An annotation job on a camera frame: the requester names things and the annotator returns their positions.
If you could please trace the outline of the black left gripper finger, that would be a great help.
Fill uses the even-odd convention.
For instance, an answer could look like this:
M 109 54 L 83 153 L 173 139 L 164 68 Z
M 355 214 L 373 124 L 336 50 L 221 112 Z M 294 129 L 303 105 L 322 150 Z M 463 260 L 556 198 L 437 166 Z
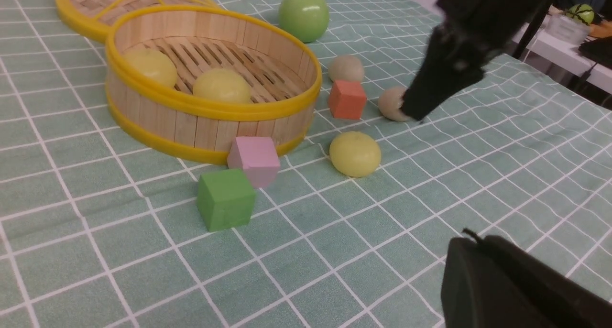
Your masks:
M 501 236 L 448 243 L 441 303 L 448 328 L 609 328 L 610 302 Z

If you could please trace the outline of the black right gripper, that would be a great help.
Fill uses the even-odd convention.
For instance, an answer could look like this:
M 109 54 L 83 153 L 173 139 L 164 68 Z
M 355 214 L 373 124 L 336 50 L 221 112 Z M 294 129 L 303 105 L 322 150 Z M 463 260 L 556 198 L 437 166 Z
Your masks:
M 436 0 L 442 22 L 421 67 L 402 95 L 401 113 L 416 121 L 476 84 L 546 0 Z

